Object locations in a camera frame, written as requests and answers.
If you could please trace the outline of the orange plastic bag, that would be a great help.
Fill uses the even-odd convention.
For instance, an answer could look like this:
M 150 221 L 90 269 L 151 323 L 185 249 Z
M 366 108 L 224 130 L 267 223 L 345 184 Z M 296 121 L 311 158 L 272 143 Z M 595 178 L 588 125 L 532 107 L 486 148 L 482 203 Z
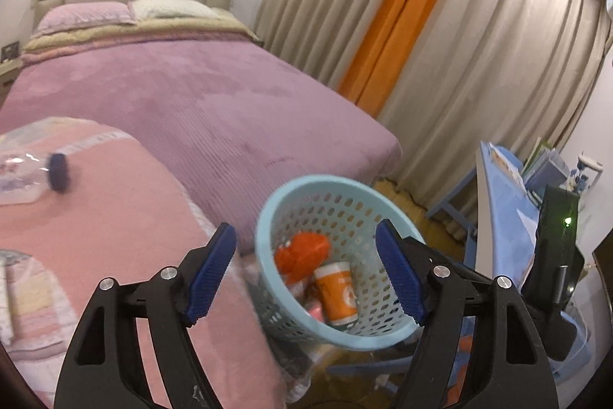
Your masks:
M 322 233 L 297 233 L 274 252 L 276 269 L 284 283 L 293 286 L 314 274 L 327 260 L 330 248 L 330 241 Z

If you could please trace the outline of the small dark picture frame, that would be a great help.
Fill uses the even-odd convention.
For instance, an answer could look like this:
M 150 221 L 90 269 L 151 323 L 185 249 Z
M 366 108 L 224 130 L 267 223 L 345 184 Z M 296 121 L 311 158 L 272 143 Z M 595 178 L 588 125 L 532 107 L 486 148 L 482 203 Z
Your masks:
M 18 41 L 14 41 L 13 43 L 7 44 L 1 48 L 1 61 L 12 61 L 17 59 L 20 56 L 20 43 Z

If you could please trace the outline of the beige curtain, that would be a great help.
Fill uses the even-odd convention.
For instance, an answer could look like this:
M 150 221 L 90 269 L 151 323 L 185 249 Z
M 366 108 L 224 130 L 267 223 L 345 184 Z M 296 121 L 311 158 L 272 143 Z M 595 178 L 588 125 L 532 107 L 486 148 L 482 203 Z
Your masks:
M 339 92 L 382 0 L 263 0 L 256 34 L 273 55 Z M 384 108 L 392 177 L 430 207 L 483 140 L 526 156 L 565 144 L 612 41 L 606 0 L 438 0 Z

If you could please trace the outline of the orange curtain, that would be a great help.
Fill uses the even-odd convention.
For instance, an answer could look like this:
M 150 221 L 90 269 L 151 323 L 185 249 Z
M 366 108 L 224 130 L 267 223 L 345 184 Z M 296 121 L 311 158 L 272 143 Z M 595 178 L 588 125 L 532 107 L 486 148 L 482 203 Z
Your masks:
M 339 92 L 372 117 L 384 108 L 438 0 L 382 0 Z

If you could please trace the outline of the orange white paper cup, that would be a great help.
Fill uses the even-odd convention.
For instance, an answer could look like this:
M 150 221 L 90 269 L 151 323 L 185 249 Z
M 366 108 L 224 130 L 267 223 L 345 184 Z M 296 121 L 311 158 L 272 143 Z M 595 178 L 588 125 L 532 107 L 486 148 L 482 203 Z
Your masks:
M 344 261 L 319 267 L 314 284 L 327 323 L 334 328 L 351 327 L 359 318 L 350 265 Z

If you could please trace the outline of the clear plastic water bottle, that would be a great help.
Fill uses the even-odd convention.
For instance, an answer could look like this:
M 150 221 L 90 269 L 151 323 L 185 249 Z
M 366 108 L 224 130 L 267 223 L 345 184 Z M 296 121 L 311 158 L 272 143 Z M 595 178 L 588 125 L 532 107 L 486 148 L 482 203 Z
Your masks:
M 63 153 L 1 153 L 1 205 L 33 204 L 47 192 L 70 188 L 70 164 Z

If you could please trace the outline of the beige nightstand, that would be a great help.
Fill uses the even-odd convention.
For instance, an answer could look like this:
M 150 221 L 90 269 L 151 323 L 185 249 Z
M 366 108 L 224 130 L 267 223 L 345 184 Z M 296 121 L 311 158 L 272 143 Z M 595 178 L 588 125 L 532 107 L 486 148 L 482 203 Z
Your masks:
M 0 63 L 0 105 L 3 105 L 9 91 L 16 82 L 22 70 L 23 62 L 20 58 Z

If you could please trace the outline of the purple bed cover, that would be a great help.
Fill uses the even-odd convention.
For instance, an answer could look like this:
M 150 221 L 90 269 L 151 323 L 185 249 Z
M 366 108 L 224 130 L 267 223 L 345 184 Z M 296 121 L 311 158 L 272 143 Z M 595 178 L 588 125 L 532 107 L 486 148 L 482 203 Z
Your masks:
M 371 184 L 401 158 L 398 139 L 369 114 L 237 34 L 116 38 L 29 57 L 1 128 L 49 116 L 137 139 L 211 221 L 236 227 L 245 253 L 279 186 L 308 174 Z

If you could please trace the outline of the pink elephant blanket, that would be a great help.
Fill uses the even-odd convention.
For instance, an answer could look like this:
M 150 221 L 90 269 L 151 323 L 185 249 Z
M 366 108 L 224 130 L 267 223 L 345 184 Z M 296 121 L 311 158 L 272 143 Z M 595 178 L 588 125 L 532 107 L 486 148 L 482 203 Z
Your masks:
M 5 133 L 3 151 L 67 156 L 70 189 L 1 210 L 1 343 L 45 407 L 92 292 L 178 264 L 213 223 L 136 139 L 91 120 L 47 118 Z M 225 408 L 282 408 L 285 384 L 232 263 L 189 331 Z

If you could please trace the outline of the light blue plastic basket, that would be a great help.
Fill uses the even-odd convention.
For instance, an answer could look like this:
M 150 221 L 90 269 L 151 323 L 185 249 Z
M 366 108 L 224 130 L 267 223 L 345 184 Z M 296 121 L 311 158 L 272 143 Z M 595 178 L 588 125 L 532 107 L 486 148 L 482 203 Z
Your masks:
M 287 342 L 329 343 L 352 351 L 382 350 L 407 340 L 418 326 L 403 312 L 375 246 L 375 229 L 384 219 L 403 238 L 422 238 L 388 198 L 352 179 L 315 174 L 276 189 L 254 233 L 259 276 L 251 299 L 264 330 Z M 286 286 L 274 254 L 298 233 L 326 236 L 327 261 L 348 264 L 357 305 L 351 326 L 334 328 L 316 320 Z

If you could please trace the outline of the cream dotted pillow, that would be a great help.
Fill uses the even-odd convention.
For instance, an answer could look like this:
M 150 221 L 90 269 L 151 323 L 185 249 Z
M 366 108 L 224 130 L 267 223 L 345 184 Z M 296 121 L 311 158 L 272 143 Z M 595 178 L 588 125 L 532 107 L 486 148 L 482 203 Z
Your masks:
M 207 5 L 195 0 L 135 0 L 129 3 L 137 21 L 154 19 L 219 19 Z

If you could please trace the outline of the stack of books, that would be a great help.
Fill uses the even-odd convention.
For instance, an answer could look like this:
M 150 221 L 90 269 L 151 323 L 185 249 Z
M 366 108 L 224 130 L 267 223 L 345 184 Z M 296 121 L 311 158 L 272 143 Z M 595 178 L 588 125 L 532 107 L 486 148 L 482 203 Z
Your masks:
M 539 208 L 547 186 L 560 187 L 569 176 L 569 168 L 559 151 L 538 137 L 521 169 L 521 178 L 529 199 Z

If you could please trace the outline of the beige folded quilt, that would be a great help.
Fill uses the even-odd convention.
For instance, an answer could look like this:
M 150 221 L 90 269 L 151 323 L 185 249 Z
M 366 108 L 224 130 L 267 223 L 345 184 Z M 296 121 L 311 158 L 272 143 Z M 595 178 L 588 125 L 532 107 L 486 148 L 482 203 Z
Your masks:
M 188 33 L 237 33 L 252 41 L 257 35 L 228 11 L 214 10 L 216 18 L 160 18 L 147 19 L 135 25 L 103 25 L 92 28 L 59 31 L 50 35 L 31 37 L 22 54 L 38 54 L 57 48 L 88 44 L 102 39 L 119 39 L 125 36 L 186 35 Z

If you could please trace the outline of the purple pillow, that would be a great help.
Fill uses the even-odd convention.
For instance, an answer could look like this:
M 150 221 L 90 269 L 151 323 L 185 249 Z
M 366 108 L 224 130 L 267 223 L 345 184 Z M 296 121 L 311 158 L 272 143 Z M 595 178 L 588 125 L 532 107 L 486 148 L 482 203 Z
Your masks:
M 36 26 L 33 36 L 95 28 L 106 25 L 135 25 L 127 4 L 121 2 L 71 3 L 52 8 Z

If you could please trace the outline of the pink yogurt drink bottle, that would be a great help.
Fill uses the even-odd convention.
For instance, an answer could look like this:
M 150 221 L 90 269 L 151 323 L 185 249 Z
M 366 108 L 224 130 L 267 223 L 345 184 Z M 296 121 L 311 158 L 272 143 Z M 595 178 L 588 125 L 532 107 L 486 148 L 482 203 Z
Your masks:
M 310 279 L 303 279 L 297 283 L 290 284 L 288 290 L 292 297 L 313 319 L 320 323 L 326 322 L 323 304 L 319 299 L 315 284 Z

